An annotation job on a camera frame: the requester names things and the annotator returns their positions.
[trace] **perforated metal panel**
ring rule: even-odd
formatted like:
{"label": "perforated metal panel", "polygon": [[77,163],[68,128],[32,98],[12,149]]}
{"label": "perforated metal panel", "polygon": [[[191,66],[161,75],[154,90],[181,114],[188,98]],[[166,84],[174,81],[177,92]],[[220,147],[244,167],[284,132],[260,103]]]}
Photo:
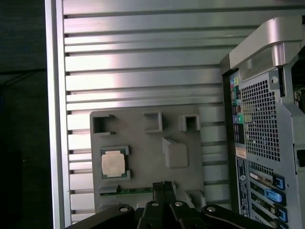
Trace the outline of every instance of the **perforated metal panel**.
{"label": "perforated metal panel", "polygon": [[254,168],[254,169],[256,169],[258,171],[261,171],[263,173],[267,173],[267,174],[270,174],[270,175],[273,174],[273,169],[268,168],[268,167],[263,166],[263,165],[260,165],[258,163],[252,162],[252,161],[249,161],[249,167]]}
{"label": "perforated metal panel", "polygon": [[274,94],[267,80],[241,90],[247,152],[280,161]]}
{"label": "perforated metal panel", "polygon": [[255,221],[263,223],[257,216],[254,216]]}

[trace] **screw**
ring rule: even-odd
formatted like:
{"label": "screw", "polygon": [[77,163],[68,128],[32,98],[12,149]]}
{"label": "screw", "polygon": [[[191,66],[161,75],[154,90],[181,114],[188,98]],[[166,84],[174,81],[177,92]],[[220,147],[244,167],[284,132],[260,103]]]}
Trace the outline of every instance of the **screw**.
{"label": "screw", "polygon": [[128,208],[121,208],[120,211],[128,211]]}
{"label": "screw", "polygon": [[216,211],[216,208],[214,208],[214,207],[208,207],[208,211],[209,211],[209,212],[215,212],[215,211]]}
{"label": "screw", "polygon": [[176,202],[175,205],[176,205],[177,207],[181,207],[181,206],[183,205],[183,203],[182,203],[182,202]]}

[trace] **black surface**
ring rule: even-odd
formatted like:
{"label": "black surface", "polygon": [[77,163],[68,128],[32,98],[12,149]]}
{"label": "black surface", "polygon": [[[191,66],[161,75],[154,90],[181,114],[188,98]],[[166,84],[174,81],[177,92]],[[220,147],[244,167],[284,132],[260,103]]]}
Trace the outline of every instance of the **black surface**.
{"label": "black surface", "polygon": [[233,212],[239,212],[238,191],[236,179],[236,160],[235,160],[235,144],[234,144],[234,125],[232,119],[232,103],[230,90],[230,73],[223,75],[223,89],[224,89],[224,112],[225,112],[225,127],[227,135],[227,152],[228,152],[228,166],[230,175],[230,195],[231,208]]}

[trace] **computer tower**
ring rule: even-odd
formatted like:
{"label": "computer tower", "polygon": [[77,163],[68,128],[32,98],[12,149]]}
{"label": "computer tower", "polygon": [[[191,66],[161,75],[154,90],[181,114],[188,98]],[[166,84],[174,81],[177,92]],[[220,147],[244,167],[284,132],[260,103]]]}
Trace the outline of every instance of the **computer tower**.
{"label": "computer tower", "polygon": [[221,61],[232,210],[274,228],[305,228],[303,22],[271,19]]}

